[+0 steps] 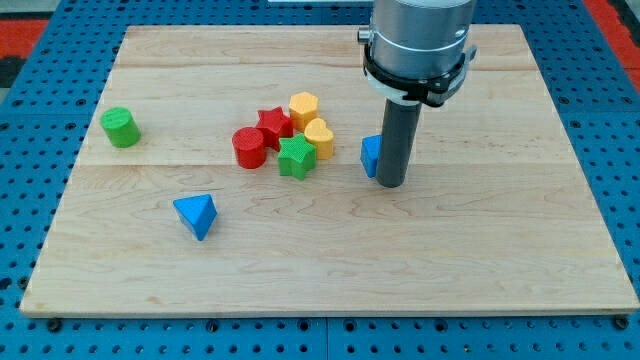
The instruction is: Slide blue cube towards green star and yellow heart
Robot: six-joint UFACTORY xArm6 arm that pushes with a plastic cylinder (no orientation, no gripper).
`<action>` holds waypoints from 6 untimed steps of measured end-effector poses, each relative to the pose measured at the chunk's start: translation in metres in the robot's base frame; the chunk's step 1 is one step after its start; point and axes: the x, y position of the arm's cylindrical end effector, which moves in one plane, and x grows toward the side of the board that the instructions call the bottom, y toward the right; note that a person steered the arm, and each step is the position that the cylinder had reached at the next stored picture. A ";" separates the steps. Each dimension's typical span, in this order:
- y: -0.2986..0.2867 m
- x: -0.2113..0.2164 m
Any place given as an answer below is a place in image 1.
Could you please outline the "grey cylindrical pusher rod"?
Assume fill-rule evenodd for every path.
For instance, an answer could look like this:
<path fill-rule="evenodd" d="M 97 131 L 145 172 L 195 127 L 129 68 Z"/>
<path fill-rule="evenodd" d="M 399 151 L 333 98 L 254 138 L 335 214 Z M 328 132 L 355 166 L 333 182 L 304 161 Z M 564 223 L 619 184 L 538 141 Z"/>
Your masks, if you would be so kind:
<path fill-rule="evenodd" d="M 421 106 L 386 101 L 376 166 L 376 180 L 384 187 L 395 188 L 404 183 Z"/>

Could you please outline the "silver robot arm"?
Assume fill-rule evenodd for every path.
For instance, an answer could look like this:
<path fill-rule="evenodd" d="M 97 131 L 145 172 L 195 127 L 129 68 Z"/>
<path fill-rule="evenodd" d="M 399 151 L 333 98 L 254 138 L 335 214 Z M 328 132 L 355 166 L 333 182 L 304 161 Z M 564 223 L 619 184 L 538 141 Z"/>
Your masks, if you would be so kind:
<path fill-rule="evenodd" d="M 385 109 L 375 178 L 405 181 L 421 108 L 438 108 L 462 87 L 476 48 L 466 47 L 474 0 L 375 0 L 357 33 L 363 71 Z"/>

